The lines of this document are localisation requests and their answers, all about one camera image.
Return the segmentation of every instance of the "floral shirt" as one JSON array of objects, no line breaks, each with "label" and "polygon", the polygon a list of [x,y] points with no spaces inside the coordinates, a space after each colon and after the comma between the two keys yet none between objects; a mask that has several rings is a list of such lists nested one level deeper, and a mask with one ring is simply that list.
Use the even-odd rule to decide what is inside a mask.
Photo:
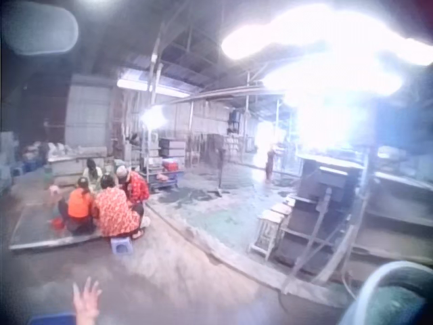
[{"label": "floral shirt", "polygon": [[149,198],[149,189],[146,181],[136,171],[130,171],[129,173],[131,173],[131,178],[129,183],[126,184],[125,190],[129,201],[132,204],[137,204],[147,200]]},{"label": "floral shirt", "polygon": [[139,227],[139,215],[128,206],[127,195],[120,188],[106,188],[95,200],[103,236],[132,232]]}]

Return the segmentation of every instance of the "ceiling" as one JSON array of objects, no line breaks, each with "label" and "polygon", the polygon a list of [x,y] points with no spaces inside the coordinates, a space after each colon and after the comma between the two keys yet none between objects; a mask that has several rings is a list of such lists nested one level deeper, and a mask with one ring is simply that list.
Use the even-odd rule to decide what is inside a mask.
[{"label": "ceiling", "polygon": [[[150,56],[161,32],[161,83],[188,92],[245,85],[250,74],[252,85],[260,83],[267,72],[284,62],[294,61],[305,50],[294,47],[268,47],[251,58],[233,61],[221,51],[221,41],[236,26],[268,22],[296,0],[46,0],[69,9],[75,16],[81,35],[69,55],[73,70],[118,78],[133,75],[147,80]],[[433,3],[428,0],[346,0],[332,2],[337,7],[361,8],[373,12],[402,35],[433,43]],[[430,78],[412,78],[399,93],[433,98]],[[246,105],[243,97],[225,99],[238,108]],[[254,96],[249,102],[253,115],[275,118],[278,97]],[[280,119],[288,115],[281,107]]]}]

